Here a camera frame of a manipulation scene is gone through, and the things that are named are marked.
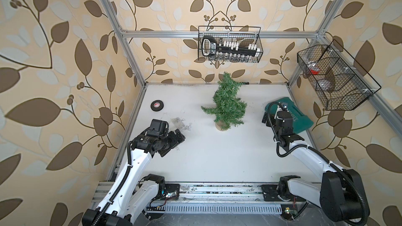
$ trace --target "wallpaper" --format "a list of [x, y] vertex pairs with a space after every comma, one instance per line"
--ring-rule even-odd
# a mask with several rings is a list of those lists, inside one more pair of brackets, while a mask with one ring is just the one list
[[[380, 83], [379, 94], [401, 114], [402, 0], [346, 0], [328, 37], [338, 40]], [[353, 111], [324, 111], [309, 81], [292, 87], [298, 106], [314, 121], [322, 153], [363, 179], [368, 226], [402, 225], [402, 140], [366, 101]]]
[[306, 39], [261, 39], [259, 63], [231, 63], [198, 58], [194, 39], [133, 38], [131, 49], [150, 83], [217, 83], [226, 71], [237, 81], [284, 83], [297, 65], [296, 54], [307, 47]]
[[77, 226], [139, 86], [98, 0], [0, 2], [0, 224]]
[[314, 31], [332, 0], [110, 0], [126, 30], [190, 30], [190, 26], [259, 26]]

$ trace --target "black wire basket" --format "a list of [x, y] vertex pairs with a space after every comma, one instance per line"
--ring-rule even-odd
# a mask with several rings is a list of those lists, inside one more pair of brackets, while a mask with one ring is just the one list
[[[353, 58], [345, 62], [340, 51]], [[325, 110], [354, 110], [381, 86], [342, 45], [315, 45], [298, 52], [298, 64], [316, 91]]]
[[249, 26], [199, 26], [198, 57], [211, 62], [258, 63], [263, 55], [260, 30]]

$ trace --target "wire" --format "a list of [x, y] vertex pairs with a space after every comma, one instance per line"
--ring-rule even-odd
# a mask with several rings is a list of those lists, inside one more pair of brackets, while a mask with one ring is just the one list
[[284, 154], [280, 154], [279, 153], [279, 136], [278, 134], [275, 132], [275, 129], [272, 125], [272, 121], [269, 118], [269, 109], [271, 108], [271, 106], [273, 104], [277, 104], [279, 105], [279, 107], [281, 109], [283, 109], [282, 105], [280, 103], [277, 102], [271, 102], [268, 106], [268, 121], [269, 124], [271, 125], [272, 128], [272, 132], [274, 133], [274, 137], [276, 139], [277, 142], [277, 148], [276, 148], [276, 152], [277, 155], [279, 157], [286, 157], [289, 154], [291, 154], [296, 148], [307, 148], [311, 151], [313, 151], [314, 153], [316, 153], [319, 157], [321, 157], [330, 167], [332, 167], [337, 173], [339, 173], [339, 175], [346, 181], [346, 183], [349, 185], [349, 187], [353, 190], [353, 192], [355, 193], [355, 195], [357, 196], [357, 199], [359, 200], [360, 203], [360, 207], [362, 209], [362, 214], [361, 214], [361, 219], [359, 222], [352, 222], [350, 220], [344, 220], [345, 223], [352, 225], [352, 226], [363, 226], [367, 223], [368, 217], [369, 217], [369, 206], [367, 204], [367, 202], [363, 199], [363, 195], [361, 194], [360, 190], [356, 187], [356, 185], [354, 185], [353, 181], [349, 178], [349, 176], [344, 173], [342, 170], [340, 170], [335, 164], [330, 163], [329, 159], [326, 158], [320, 151], [316, 150], [315, 148], [312, 148], [310, 146], [307, 146], [306, 144], [299, 144], [294, 146], [293, 148], [291, 148], [288, 152], [284, 153]]

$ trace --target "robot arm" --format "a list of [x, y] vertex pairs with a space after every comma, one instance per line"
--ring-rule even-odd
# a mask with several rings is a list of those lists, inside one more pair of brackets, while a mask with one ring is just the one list
[[153, 119], [151, 126], [127, 145], [127, 160], [112, 188], [96, 210], [88, 209], [82, 217], [83, 226], [132, 226], [151, 199], [170, 198], [177, 192], [165, 193], [163, 176], [148, 175], [134, 193], [139, 178], [158, 152], [163, 157], [185, 140], [176, 131], [168, 132], [167, 122]]
[[[296, 195], [322, 208], [325, 215], [334, 222], [345, 221], [350, 225], [363, 226], [367, 222], [370, 209], [360, 175], [353, 169], [345, 170], [328, 160], [320, 151], [310, 147], [304, 139], [293, 133], [293, 118], [281, 103], [274, 116], [264, 114], [263, 122], [274, 132], [277, 141], [277, 155], [285, 157], [292, 154], [306, 165], [319, 179], [321, 184], [310, 183], [299, 176], [284, 176], [278, 184], [279, 198], [287, 201]], [[286, 153], [281, 154], [282, 147]], [[361, 218], [359, 222], [350, 219]]]

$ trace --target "brown leaf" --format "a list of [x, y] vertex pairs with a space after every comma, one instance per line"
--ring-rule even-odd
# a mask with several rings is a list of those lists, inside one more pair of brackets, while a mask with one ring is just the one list
[[103, 121], [107, 124], [110, 125], [113, 122], [113, 113], [109, 108], [99, 108], [99, 113], [100, 117], [103, 119]]
[[69, 27], [68, 21], [55, 24], [50, 30], [53, 41], [56, 43], [63, 42], [67, 38]]
[[336, 157], [338, 158], [338, 160], [339, 160], [342, 164], [344, 164], [346, 167], [349, 167], [349, 168], [350, 168], [349, 160], [348, 160], [348, 158], [346, 157], [345, 153], [343, 152], [342, 148], [340, 148], [340, 147], [337, 146], [337, 147], [335, 148], [335, 154], [336, 154]]
[[402, 43], [402, 28], [400, 26], [383, 23], [382, 34], [384, 38], [393, 45]]
[[51, 100], [34, 98], [11, 109], [5, 117], [23, 125], [42, 127], [52, 123], [60, 113], [60, 107]]
[[380, 226], [380, 225], [374, 219], [369, 217], [369, 218], [367, 218], [367, 226]]
[[318, 106], [318, 104], [316, 102], [314, 102], [314, 104], [313, 104], [313, 111], [317, 118], [322, 117], [321, 108]]
[[382, 219], [387, 226], [402, 225], [401, 213], [395, 205], [388, 206], [382, 211]]
[[278, 65], [278, 64], [279, 64], [279, 60], [277, 60], [276, 58], [270, 59], [269, 62], [271, 62], [271, 64], [274, 64], [274, 65]]
[[157, 60], [157, 61], [155, 62], [155, 64], [157, 64], [157, 65], [162, 65], [163, 63], [165, 63], [165, 59], [164, 59], [164, 58], [161, 58], [161, 59], [159, 59], [159, 60]]
[[268, 70], [268, 71], [264, 71], [264, 73], [266, 73], [268, 75], [277, 75], [279, 72], [278, 72], [278, 70]]
[[298, 88], [300, 88], [300, 86], [302, 85], [301, 82], [302, 80], [301, 80], [301, 78], [300, 78], [300, 76], [298, 77], [298, 80], [296, 81], [296, 83], [297, 83], [297, 85], [298, 85]]
[[65, 146], [56, 156], [53, 157], [52, 161], [46, 167], [47, 170], [56, 171], [63, 169], [73, 163], [80, 155], [82, 150], [82, 144], [79, 142], [73, 142]]
[[115, 53], [117, 54], [117, 39], [116, 37], [112, 37], [112, 45], [113, 45], [113, 50], [115, 50]]
[[173, 79], [172, 79], [172, 78], [168, 78], [168, 79], [163, 80], [161, 83], [172, 84], [172, 83], [173, 83]]
[[7, 91], [15, 86], [20, 80], [20, 72], [14, 68], [0, 68], [0, 93]]
[[128, 76], [128, 78], [133, 77], [133, 70], [129, 67], [126, 69], [126, 74]]
[[232, 73], [232, 78], [238, 78], [238, 77], [242, 76], [245, 72], [246, 72], [246, 70], [244, 70], [244, 69], [234, 71]]
[[254, 43], [254, 40], [252, 40], [252, 39], [242, 40], [242, 41], [240, 42], [240, 44], [239, 44], [239, 47], [246, 47], [246, 48], [248, 48], [248, 47], [249, 47], [249, 44], [252, 44], [252, 43]]
[[165, 71], [165, 70], [156, 70], [155, 73], [156, 73], [157, 75], [165, 75], [165, 74], [168, 74], [169, 71]]
[[92, 59], [91, 54], [89, 54], [88, 48], [86, 47], [83, 40], [78, 41], [74, 57], [78, 69], [83, 75], [88, 76], [92, 69]]
[[191, 49], [197, 49], [198, 48], [198, 44], [197, 42], [193, 41], [193, 40], [183, 40], [184, 44], [186, 44], [186, 46], [188, 46]]
[[375, 52], [371, 43], [367, 40], [361, 46], [354, 59], [353, 66], [361, 73], [366, 75], [371, 70], [375, 62]]
[[153, 0], [134, 0], [134, 5], [145, 8], [152, 4]]
[[21, 154], [16, 154], [0, 162], [0, 185], [10, 177], [20, 161]]
[[339, 138], [345, 138], [346, 136], [349, 135], [351, 129], [352, 129], [352, 120], [343, 119], [336, 126], [334, 126], [334, 134]]
[[106, 84], [109, 92], [113, 92], [116, 86], [116, 74], [113, 66], [110, 66], [109, 72], [107, 72]]
[[99, 48], [100, 48], [101, 51], [103, 51], [104, 49], [106, 49], [108, 42], [109, 42], [109, 36], [108, 36], [107, 34], [103, 35], [103, 36], [100, 38]]
[[309, 3], [310, 0], [290, 0], [290, 3], [295, 7], [303, 7]]
[[3, 200], [0, 202], [0, 220], [8, 216], [23, 202], [20, 198]]
[[62, 202], [58, 202], [53, 209], [53, 214], [50, 218], [50, 226], [62, 226], [67, 219], [67, 215], [67, 206]]
[[369, 144], [366, 151], [380, 167], [391, 172], [402, 173], [402, 161], [388, 149], [378, 144]]
[[201, 78], [202, 75], [199, 71], [196, 70], [188, 70], [188, 73], [193, 76], [194, 78]]
[[261, 85], [266, 85], [266, 84], [270, 84], [270, 83], [272, 83], [272, 82], [270, 80], [268, 80], [268, 79], [264, 79], [264, 78], [260, 79], [260, 84]]
[[89, 13], [91, 13], [93, 16], [99, 18], [102, 16], [102, 10], [100, 9], [99, 5], [97, 2], [93, 0], [87, 0], [84, 2], [84, 5], [86, 9], [88, 10]]
[[343, 52], [343, 40], [338, 36], [333, 36], [334, 46], [339, 49], [339, 52]]
[[295, 43], [292, 42], [290, 45], [287, 46], [287, 48], [285, 49], [285, 53], [288, 53], [290, 51], [292, 51], [292, 49], [295, 47]]
[[207, 76], [205, 76], [205, 81], [211, 82], [214, 80], [214, 78], [215, 78], [215, 74], [208, 74]]
[[112, 4], [113, 10], [115, 12], [115, 14], [117, 14], [117, 7], [116, 7], [116, 3], [114, 1], [110, 2]]
[[343, 8], [342, 12], [340, 13], [340, 16], [344, 19], [351, 18], [354, 15], [356, 15], [361, 10], [362, 7], [363, 7], [362, 2], [358, 1], [350, 2]]
[[191, 12], [199, 12], [204, 7], [204, 0], [194, 0], [190, 6]]
[[299, 28], [297, 28], [297, 27], [293, 27], [293, 28], [284, 30], [284, 32], [298, 32], [298, 31], [299, 31]]
[[343, 116], [345, 111], [331, 111], [328, 115], [328, 124], [332, 127], [336, 126], [341, 120], [343, 120]]
[[242, 12], [250, 12], [251, 6], [248, 0], [239, 0], [237, 1], [237, 7]]
[[147, 45], [147, 43], [143, 42], [142, 47], [147, 53], [151, 53], [151, 48]]
[[101, 118], [94, 118], [94, 128], [99, 136], [105, 136], [109, 131], [108, 125]]
[[38, 12], [45, 10], [48, 7], [49, 0], [33, 0], [33, 5]]
[[100, 148], [97, 158], [95, 159], [95, 164], [94, 166], [98, 165], [104, 158], [104, 155], [106, 154], [107, 151], [107, 146], [103, 145], [103, 147]]
[[324, 14], [326, 14], [328, 12], [328, 9], [331, 6], [331, 4], [332, 4], [332, 0], [329, 0], [328, 3], [327, 3], [327, 6], [325, 7]]
[[68, 223], [67, 226], [78, 226], [81, 222], [81, 218], [83, 216], [83, 212], [79, 213], [78, 215], [76, 215], [73, 219], [71, 219], [71, 221]]
[[121, 116], [123, 115], [123, 111], [124, 111], [124, 101], [122, 101], [122, 102], [120, 103], [119, 110], [118, 110], [118, 112], [117, 112], [117, 116], [118, 116], [118, 117], [121, 117]]
[[199, 57], [198, 59], [194, 60], [196, 63], [204, 63], [206, 59], [204, 57]]

